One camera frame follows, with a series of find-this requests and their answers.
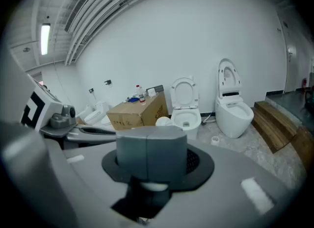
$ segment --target fire extinguisher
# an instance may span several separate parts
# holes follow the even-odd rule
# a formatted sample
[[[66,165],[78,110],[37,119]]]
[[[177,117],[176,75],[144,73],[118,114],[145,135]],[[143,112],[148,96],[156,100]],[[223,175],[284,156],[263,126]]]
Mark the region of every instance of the fire extinguisher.
[[[302,80],[302,91],[305,92],[306,89],[306,78]]]

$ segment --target step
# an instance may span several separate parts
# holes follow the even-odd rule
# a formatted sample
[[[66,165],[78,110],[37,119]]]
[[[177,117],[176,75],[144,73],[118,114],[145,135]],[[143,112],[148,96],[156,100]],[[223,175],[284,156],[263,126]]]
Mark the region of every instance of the step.
[[[285,135],[268,120],[258,109],[252,108],[254,118],[252,125],[267,143],[271,152],[275,153],[289,143]]]
[[[283,113],[266,101],[258,101],[254,107],[268,118],[286,137],[291,140],[297,133],[297,126]]]

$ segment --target toilet lid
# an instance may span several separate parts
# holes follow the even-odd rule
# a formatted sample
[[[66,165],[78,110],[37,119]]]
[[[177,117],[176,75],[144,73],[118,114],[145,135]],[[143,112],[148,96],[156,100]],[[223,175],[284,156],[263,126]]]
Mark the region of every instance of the toilet lid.
[[[197,85],[189,78],[176,80],[171,86],[170,94],[174,109],[198,107]]]
[[[102,119],[102,125],[107,126],[107,125],[110,125],[110,124],[111,124],[111,122],[110,122],[110,120],[109,120],[109,117],[106,115],[106,116]]]
[[[100,114],[99,110],[93,111],[91,114],[89,114],[87,117],[85,117],[85,121],[92,120],[93,118],[97,117]]]
[[[229,93],[238,93],[240,95],[241,88],[242,83],[235,65],[229,59],[222,59],[218,68],[219,97],[223,98],[225,94]]]

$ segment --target floor drain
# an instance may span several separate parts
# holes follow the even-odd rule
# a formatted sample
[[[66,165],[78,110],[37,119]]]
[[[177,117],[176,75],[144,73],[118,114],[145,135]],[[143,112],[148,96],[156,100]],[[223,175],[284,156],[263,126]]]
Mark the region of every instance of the floor drain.
[[[219,144],[219,137],[218,136],[213,136],[211,138],[211,144],[212,145],[218,145]]]

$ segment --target ceiling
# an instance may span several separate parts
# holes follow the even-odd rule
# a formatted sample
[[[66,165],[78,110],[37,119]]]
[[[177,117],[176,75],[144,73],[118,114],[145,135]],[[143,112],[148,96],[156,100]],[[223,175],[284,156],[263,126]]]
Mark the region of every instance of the ceiling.
[[[65,61],[72,50],[72,34],[64,30],[68,17],[78,0],[22,0],[6,29],[6,42],[15,60],[25,70]],[[275,4],[289,0],[270,0]],[[50,23],[48,54],[41,55],[40,30],[42,23]]]

